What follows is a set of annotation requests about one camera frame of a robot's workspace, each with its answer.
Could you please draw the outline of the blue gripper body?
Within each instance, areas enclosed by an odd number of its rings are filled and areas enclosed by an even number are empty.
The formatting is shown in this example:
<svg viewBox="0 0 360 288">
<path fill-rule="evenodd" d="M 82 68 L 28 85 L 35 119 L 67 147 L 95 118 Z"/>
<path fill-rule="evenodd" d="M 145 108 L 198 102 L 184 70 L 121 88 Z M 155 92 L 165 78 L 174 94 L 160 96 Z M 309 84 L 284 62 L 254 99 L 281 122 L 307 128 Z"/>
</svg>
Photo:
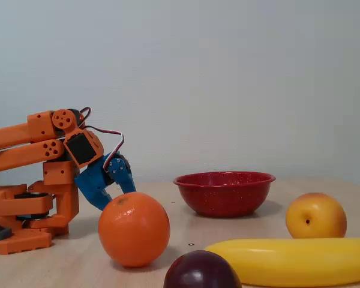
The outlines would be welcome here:
<svg viewBox="0 0 360 288">
<path fill-rule="evenodd" d="M 108 154 L 103 156 L 102 158 L 96 160 L 95 162 L 89 164 L 87 168 L 79 174 L 75 178 L 75 182 L 78 185 L 81 192 L 86 195 L 86 192 L 88 190 L 94 190 L 94 189 L 105 189 L 112 185 L 116 184 L 113 182 L 113 180 L 110 178 L 108 174 L 108 165 L 104 168 L 103 164 L 105 163 L 105 160 L 109 156 Z M 119 152 L 116 153 L 115 156 L 123 156 Z"/>
</svg>

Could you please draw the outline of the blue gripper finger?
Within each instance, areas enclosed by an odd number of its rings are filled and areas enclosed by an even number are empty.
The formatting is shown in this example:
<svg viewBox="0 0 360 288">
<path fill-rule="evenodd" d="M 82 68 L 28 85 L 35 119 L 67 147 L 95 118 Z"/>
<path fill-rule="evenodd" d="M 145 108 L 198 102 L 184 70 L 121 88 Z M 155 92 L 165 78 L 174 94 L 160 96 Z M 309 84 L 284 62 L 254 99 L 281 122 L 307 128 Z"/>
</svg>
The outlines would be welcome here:
<svg viewBox="0 0 360 288">
<path fill-rule="evenodd" d="M 86 199 L 92 206 L 101 211 L 112 201 L 112 197 L 105 189 L 88 190 L 86 192 Z"/>
<path fill-rule="evenodd" d="M 129 162 L 124 156 L 115 156 L 108 165 L 108 174 L 124 194 L 136 191 Z"/>
</svg>

